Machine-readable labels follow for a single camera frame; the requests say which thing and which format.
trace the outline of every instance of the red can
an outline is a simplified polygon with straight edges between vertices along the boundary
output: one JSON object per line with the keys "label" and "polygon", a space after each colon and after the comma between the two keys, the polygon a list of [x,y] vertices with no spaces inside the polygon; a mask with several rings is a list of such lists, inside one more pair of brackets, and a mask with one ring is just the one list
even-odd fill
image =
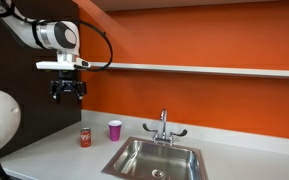
{"label": "red can", "polygon": [[86,148],[91,146],[91,129],[83,128],[81,130],[81,147]]}

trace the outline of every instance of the sink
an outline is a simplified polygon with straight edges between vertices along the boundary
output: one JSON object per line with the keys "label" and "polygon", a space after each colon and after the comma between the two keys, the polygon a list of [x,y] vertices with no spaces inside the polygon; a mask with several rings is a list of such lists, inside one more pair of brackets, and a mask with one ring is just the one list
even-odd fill
{"label": "sink", "polygon": [[122,179],[207,180],[199,149],[129,137],[102,172]]}

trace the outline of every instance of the faucet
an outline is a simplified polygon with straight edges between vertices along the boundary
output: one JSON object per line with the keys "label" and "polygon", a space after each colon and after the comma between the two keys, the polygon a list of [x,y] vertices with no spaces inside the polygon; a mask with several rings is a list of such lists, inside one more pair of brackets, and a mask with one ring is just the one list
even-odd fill
{"label": "faucet", "polygon": [[160,120],[163,122],[162,139],[166,139],[166,118],[167,118],[167,110],[164,108],[162,109],[161,118],[160,118]]}
{"label": "faucet", "polygon": [[176,134],[176,133],[171,132],[169,137],[167,137],[166,136],[166,119],[167,119],[167,110],[164,108],[164,109],[162,109],[162,113],[161,113],[161,117],[160,117],[160,121],[163,122],[163,131],[162,131],[161,136],[158,134],[158,130],[150,130],[150,129],[148,129],[147,125],[145,123],[143,124],[143,128],[146,131],[154,132],[153,140],[154,140],[155,143],[162,142],[162,143],[168,143],[168,144],[172,145],[173,142],[174,142],[173,135],[174,136],[180,136],[180,137],[185,136],[187,134],[187,130],[184,129],[181,134]]}

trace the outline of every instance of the white countertop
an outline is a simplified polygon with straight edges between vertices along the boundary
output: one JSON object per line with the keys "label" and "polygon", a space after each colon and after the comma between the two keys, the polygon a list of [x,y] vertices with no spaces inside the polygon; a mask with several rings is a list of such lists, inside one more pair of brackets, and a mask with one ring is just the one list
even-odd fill
{"label": "white countertop", "polygon": [[[79,132],[84,127],[92,130],[89,148],[81,148],[79,144]],[[120,141],[111,142],[107,125],[81,121],[1,161],[8,174],[21,179],[118,179],[101,171],[130,136],[151,139],[152,134],[123,127]],[[176,138],[175,144],[202,151],[210,180],[289,180],[289,155],[189,137]]]}

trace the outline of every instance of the orange wall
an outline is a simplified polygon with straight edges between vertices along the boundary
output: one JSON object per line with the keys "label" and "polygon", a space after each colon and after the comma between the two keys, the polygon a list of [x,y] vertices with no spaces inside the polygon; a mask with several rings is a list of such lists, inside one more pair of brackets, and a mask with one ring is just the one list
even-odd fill
{"label": "orange wall", "polygon": [[[107,32],[115,62],[289,69],[289,1],[109,13],[85,3],[80,17]],[[108,57],[84,27],[81,56]],[[108,70],[82,80],[86,110],[158,119],[165,107],[169,121],[289,138],[289,79]]]}

